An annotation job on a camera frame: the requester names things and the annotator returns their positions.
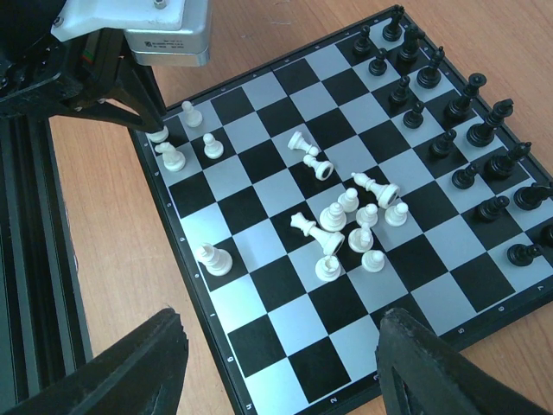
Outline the white pawn piece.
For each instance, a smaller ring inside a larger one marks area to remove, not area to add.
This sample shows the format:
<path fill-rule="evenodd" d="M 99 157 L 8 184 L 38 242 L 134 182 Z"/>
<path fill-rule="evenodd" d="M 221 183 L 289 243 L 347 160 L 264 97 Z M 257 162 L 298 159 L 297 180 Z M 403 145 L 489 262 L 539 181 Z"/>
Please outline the white pawn piece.
<path fill-rule="evenodd" d="M 218 159 L 224 153 L 224 145 L 212 133 L 203 136 L 204 153 L 210 159 Z"/>

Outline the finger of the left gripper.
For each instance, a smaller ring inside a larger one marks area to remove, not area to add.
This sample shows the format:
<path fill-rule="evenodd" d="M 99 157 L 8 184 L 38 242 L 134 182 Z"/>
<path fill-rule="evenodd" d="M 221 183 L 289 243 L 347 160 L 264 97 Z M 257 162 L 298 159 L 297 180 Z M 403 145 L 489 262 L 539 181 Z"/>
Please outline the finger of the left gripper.
<path fill-rule="evenodd" d="M 67 101 L 67 115 L 143 132 L 163 129 L 166 107 L 151 67 L 115 56 L 89 68 L 83 90 Z"/>

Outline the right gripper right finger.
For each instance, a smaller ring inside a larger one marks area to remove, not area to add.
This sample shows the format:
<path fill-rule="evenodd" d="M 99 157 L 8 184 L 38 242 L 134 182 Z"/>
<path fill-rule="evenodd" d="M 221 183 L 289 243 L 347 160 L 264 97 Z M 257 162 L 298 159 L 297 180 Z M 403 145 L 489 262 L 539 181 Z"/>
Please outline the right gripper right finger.
<path fill-rule="evenodd" d="M 547 414 L 497 381 L 406 310 L 385 312 L 375 352 L 388 414 Z"/>

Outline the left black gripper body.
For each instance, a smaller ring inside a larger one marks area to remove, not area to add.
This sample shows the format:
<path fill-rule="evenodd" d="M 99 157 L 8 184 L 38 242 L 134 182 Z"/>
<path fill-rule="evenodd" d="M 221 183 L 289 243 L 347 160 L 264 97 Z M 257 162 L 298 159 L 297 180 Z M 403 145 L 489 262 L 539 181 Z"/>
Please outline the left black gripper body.
<path fill-rule="evenodd" d="M 60 41 L 63 1 L 1 3 L 1 117 L 63 115 L 127 121 L 117 97 L 124 37 L 118 29 Z"/>

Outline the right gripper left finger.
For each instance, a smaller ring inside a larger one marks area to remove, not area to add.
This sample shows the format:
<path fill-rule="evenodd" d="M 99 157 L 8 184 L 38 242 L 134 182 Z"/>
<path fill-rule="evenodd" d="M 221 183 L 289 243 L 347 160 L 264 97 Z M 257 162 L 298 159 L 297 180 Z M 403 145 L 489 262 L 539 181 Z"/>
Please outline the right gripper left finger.
<path fill-rule="evenodd" d="M 188 363 L 180 315 L 165 308 L 8 414 L 175 414 Z"/>

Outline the white rook piece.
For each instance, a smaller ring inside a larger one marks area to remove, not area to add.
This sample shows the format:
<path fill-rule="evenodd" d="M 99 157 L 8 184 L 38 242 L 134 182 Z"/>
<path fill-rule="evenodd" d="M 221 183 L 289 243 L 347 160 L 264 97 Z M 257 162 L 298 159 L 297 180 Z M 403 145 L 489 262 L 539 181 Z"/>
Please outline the white rook piece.
<path fill-rule="evenodd" d="M 146 138 L 153 144 L 160 144 L 168 139 L 169 131 L 166 125 L 160 131 L 153 133 L 146 133 Z"/>

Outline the black magnetic chess board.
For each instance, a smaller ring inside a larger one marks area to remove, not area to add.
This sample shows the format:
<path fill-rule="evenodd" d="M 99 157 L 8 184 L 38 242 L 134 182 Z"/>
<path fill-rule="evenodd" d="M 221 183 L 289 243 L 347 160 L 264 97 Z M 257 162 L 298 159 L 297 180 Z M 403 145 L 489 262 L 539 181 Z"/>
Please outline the black magnetic chess board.
<path fill-rule="evenodd" d="M 405 15 L 384 10 L 187 99 L 168 111 L 186 158 L 168 171 L 142 132 L 132 139 L 195 311 L 237 414 L 344 414 L 377 396 L 375 350 L 385 312 L 406 310 L 458 349 L 552 299 L 552 178 L 531 143 L 505 126 L 514 105 L 486 104 Z M 454 129 L 445 158 L 434 138 Z M 287 146 L 295 131 L 334 172 L 325 181 Z M 204 153 L 203 136 L 224 145 Z M 453 173 L 479 166 L 474 185 Z M 351 173 L 395 183 L 387 208 Z M 493 222 L 475 208 L 510 204 Z M 301 212 L 345 241 L 332 256 L 290 225 Z M 228 251 L 207 272 L 195 249 Z M 539 244 L 515 266 L 507 250 Z"/>

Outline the white knight piece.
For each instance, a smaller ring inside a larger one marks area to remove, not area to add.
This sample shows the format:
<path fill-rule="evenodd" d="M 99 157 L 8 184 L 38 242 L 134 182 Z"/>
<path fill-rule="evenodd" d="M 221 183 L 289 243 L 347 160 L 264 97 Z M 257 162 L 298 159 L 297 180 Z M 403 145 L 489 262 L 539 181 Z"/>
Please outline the white knight piece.
<path fill-rule="evenodd" d="M 163 164 L 168 171 L 177 172 L 185 167 L 185 156 L 171 143 L 159 143 L 155 146 L 155 151 L 162 155 Z"/>

